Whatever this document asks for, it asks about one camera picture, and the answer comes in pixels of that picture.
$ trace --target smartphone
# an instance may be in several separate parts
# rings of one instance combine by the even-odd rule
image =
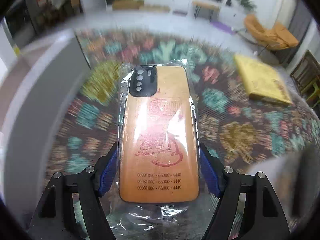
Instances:
[[[198,147],[190,99],[183,67],[133,69],[120,145],[119,193],[124,201],[197,198]]]

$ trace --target white curtain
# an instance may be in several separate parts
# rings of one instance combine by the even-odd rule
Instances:
[[[297,0],[277,0],[273,19],[274,22],[281,22],[285,27],[289,27]]]

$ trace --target blue gripper pad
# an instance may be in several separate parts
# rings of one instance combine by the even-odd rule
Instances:
[[[208,159],[204,155],[204,152],[200,150],[200,168],[201,173],[204,176],[205,182],[208,185],[208,189],[210,193],[213,193],[216,198],[221,197],[221,191],[218,186],[218,176],[214,172],[213,168],[211,167]]]
[[[99,197],[102,197],[106,192],[110,190],[113,179],[115,178],[117,170],[117,150],[114,151],[112,157],[103,173],[100,176],[100,187],[98,190]]]

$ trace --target wooden stool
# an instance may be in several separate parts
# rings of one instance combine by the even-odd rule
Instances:
[[[200,11],[201,8],[209,10],[209,20],[210,20],[210,22],[212,20],[213,12],[214,11],[216,11],[218,13],[220,12],[220,7],[216,6],[214,4],[204,3],[204,2],[200,2],[200,1],[193,1],[192,4],[196,6],[195,19],[198,17],[198,14],[199,14],[199,11]]]

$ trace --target colorful patterned rug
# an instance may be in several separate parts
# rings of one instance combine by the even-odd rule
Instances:
[[[94,164],[117,140],[117,82],[122,62],[188,60],[197,94],[200,138],[224,165],[245,172],[254,163],[292,154],[307,143],[319,149],[320,122],[296,93],[288,107],[249,100],[233,53],[207,43],[145,31],[80,32],[92,67],[66,113],[46,170],[73,174]],[[108,213],[108,200],[102,199]]]

